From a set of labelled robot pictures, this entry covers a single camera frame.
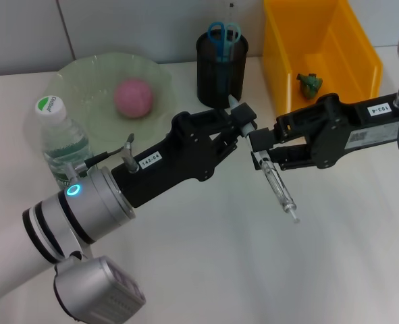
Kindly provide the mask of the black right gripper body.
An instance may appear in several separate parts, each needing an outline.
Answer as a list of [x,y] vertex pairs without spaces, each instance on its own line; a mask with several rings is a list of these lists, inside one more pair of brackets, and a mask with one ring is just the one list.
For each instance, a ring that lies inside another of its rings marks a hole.
[[341,103],[337,95],[323,99],[326,123],[311,137],[311,156],[325,169],[351,152],[395,142],[398,138],[399,108],[395,94],[353,104]]

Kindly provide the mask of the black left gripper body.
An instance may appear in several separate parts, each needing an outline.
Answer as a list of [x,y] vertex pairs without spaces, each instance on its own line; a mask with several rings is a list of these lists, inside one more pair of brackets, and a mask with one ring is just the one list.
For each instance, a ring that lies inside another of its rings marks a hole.
[[116,184],[135,208],[189,179],[204,180],[209,158],[209,135],[198,127],[203,112],[181,112],[161,141],[135,156],[139,170],[129,172],[122,164],[112,169]]

